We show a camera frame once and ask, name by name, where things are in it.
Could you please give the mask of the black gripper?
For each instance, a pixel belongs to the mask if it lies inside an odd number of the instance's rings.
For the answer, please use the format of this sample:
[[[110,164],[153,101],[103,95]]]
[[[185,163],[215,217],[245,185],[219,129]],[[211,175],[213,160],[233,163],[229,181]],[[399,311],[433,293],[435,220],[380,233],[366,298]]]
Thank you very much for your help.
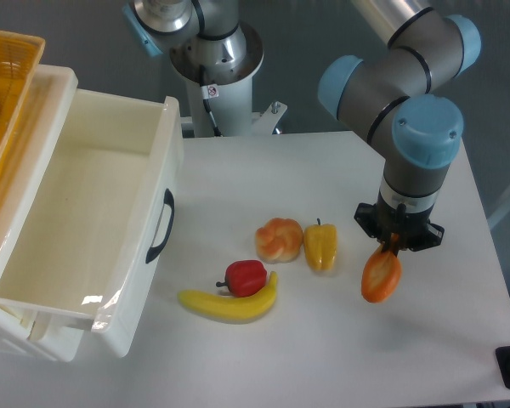
[[[445,229],[430,222],[431,208],[407,212],[405,204],[392,208],[384,201],[370,205],[360,203],[354,220],[364,232],[382,244],[382,253],[396,258],[400,250],[423,251],[441,244]]]

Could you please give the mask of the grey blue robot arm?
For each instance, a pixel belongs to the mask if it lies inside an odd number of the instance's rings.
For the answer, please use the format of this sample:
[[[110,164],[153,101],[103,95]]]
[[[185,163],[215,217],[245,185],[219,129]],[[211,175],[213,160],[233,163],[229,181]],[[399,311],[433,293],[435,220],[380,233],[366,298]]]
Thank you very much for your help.
[[[322,75],[320,104],[385,161],[374,204],[355,220],[384,252],[438,246],[430,221],[437,195],[459,150],[462,113],[434,90],[479,57],[471,20],[440,16],[426,1],[358,1],[355,7],[387,45],[369,64],[352,55]],[[252,79],[264,51],[236,1],[130,1],[123,10],[148,54],[167,54],[188,90],[198,137],[253,134]]]

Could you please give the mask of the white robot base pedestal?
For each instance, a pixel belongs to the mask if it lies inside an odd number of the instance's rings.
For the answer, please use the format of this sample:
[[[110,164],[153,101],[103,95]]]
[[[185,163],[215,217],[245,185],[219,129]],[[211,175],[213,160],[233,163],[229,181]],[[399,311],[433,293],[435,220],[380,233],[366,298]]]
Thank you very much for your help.
[[[200,35],[173,48],[174,70],[184,80],[196,138],[269,135],[277,130],[287,105],[273,101],[252,110],[253,78],[264,61],[261,37],[240,22],[227,37]]]

